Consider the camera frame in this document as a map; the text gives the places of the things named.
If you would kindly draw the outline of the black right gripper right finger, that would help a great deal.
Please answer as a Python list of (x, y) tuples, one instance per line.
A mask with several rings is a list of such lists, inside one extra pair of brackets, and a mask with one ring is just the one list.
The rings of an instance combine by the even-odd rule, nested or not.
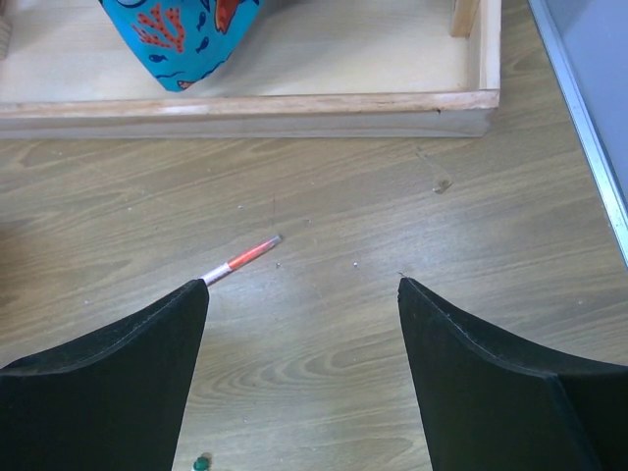
[(436, 470), (623, 470), (627, 369), (525, 340), (413, 279), (400, 326)]

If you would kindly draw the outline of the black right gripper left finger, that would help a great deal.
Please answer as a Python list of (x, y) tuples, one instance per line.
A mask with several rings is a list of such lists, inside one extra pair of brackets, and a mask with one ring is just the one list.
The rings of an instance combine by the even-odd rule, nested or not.
[(192, 280), (3, 367), (2, 469), (172, 469), (208, 302)]

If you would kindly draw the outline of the green cap white marker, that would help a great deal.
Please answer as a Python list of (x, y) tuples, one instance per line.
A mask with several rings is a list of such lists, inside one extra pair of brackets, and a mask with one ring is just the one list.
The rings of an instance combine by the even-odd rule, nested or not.
[(212, 466), (212, 454), (204, 452), (196, 457), (194, 460), (191, 471), (210, 471)]

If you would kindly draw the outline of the orange transparent pen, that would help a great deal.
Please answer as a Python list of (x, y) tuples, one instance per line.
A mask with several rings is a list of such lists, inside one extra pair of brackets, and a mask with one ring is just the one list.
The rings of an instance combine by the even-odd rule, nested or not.
[(228, 260), (227, 262), (219, 265), (218, 267), (212, 269), (210, 272), (206, 273), (201, 277), (201, 280), (207, 287), (210, 287), (220, 280), (230, 275), (231, 273), (241, 269), (245, 265), (251, 263), (256, 260), (260, 256), (269, 252), (277, 245), (279, 245), (284, 240), (282, 235), (275, 235), (254, 247), (251, 247), (236, 257)]

